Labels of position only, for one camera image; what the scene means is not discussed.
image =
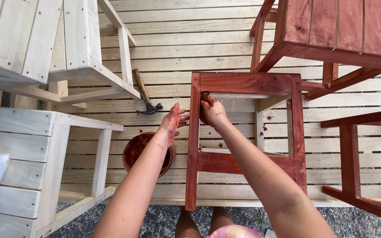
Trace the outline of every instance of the person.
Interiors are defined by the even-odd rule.
[[[252,144],[226,117],[224,106],[208,96],[201,101],[208,125],[222,136],[239,164],[243,175],[258,196],[278,238],[335,238],[327,222],[301,188],[278,165]],[[143,150],[101,216],[93,238],[135,238],[157,182],[167,148],[172,145],[178,127],[189,116],[176,103],[156,134]],[[200,238],[189,211],[181,208],[175,237]],[[210,238],[262,237],[250,228],[235,225],[225,208],[214,207]]]

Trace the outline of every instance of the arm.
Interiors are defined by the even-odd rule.
[[[154,137],[114,193],[93,232],[93,238],[137,237],[151,201],[161,166],[179,133],[177,127],[186,125],[189,116],[176,103],[162,120]]]
[[[230,123],[219,101],[211,96],[208,96],[208,101],[201,101],[206,123],[223,137],[264,205],[276,235],[279,238],[335,238],[321,214],[292,178]]]

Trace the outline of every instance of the claw hammer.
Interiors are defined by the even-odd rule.
[[[145,85],[144,85],[144,83],[142,81],[142,78],[140,77],[139,70],[138,69],[134,69],[132,71],[132,74],[135,77],[136,82],[138,83],[138,87],[139,87],[139,90],[140,90],[140,95],[142,96],[142,99],[144,100],[144,103],[146,105],[146,111],[138,111],[138,110],[136,110],[136,112],[139,112],[139,113],[141,113],[143,115],[154,114],[158,109],[162,108],[161,103],[158,103],[155,107],[153,105],[151,105],[151,101],[149,100],[149,96],[148,96],[148,93],[146,92]]]

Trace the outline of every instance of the left hand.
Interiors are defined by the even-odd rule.
[[[170,147],[174,142],[174,137],[179,135],[176,131],[177,128],[186,126],[186,121],[189,120],[189,115],[179,116],[185,113],[184,109],[179,109],[179,104],[171,108],[170,113],[168,113],[161,122],[160,127],[157,130],[157,134],[161,133],[166,136],[168,141],[168,147]]]

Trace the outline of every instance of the hammer head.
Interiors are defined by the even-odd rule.
[[[143,115],[151,115],[151,114],[154,114],[158,109],[161,109],[161,108],[162,108],[161,103],[158,103],[155,107],[149,103],[148,105],[146,105],[146,111],[136,110],[136,112],[139,112]]]

